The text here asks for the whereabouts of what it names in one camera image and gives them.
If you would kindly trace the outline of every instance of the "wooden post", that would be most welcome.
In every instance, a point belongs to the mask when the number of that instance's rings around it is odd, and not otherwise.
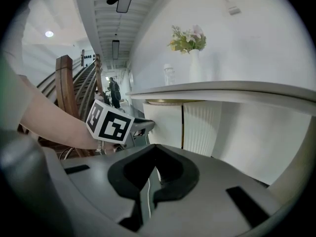
[[[99,54],[95,55],[94,65],[95,65],[98,92],[101,94],[101,96],[104,99],[104,93],[103,93],[102,81],[101,81],[101,64],[100,64],[100,55]]]
[[[56,60],[55,83],[59,108],[80,119],[73,84],[73,60],[68,55]],[[80,157],[89,155],[88,151],[83,149],[76,149],[76,151]]]

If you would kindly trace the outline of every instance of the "recessed light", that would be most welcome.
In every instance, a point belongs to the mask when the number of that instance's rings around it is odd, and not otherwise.
[[[46,35],[46,37],[53,37],[53,35],[54,35],[54,33],[53,32],[51,32],[51,31],[47,31],[46,33],[45,33],[45,35]]]

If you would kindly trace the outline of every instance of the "ceiling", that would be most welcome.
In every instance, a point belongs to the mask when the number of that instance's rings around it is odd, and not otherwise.
[[[75,0],[31,0],[23,44],[77,45],[91,49]],[[45,32],[54,36],[47,38]]]
[[[135,37],[155,1],[132,0],[127,13],[117,13],[117,3],[108,5],[106,0],[77,0],[91,45],[96,53],[102,54],[107,70],[126,67]],[[92,16],[87,15],[87,6],[90,6]],[[114,61],[112,40],[119,40],[118,60]]]

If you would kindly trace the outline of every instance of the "gold trim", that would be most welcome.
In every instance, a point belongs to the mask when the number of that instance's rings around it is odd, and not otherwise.
[[[190,100],[190,99],[146,99],[147,102],[154,103],[188,103],[188,102],[200,102],[203,100]]]

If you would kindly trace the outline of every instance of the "white vase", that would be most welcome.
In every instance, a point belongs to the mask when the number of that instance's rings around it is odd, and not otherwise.
[[[199,62],[199,50],[193,49],[189,52],[191,56],[191,65],[189,70],[189,82],[205,81],[204,70]]]

